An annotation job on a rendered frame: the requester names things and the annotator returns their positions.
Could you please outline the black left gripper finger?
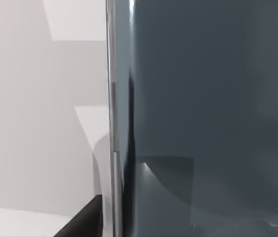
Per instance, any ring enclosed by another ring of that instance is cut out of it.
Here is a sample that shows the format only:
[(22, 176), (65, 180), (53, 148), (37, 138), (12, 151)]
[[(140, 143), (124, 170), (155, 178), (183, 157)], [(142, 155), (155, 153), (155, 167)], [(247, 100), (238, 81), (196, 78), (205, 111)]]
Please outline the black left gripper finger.
[(53, 237), (103, 237), (102, 195), (96, 195)]

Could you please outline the dark grey smartphone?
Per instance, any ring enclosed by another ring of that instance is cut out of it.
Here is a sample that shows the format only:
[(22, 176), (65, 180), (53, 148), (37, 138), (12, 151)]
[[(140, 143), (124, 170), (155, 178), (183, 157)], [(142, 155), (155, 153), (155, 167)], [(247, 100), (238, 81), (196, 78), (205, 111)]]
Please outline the dark grey smartphone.
[(106, 0), (114, 237), (278, 237), (278, 0)]

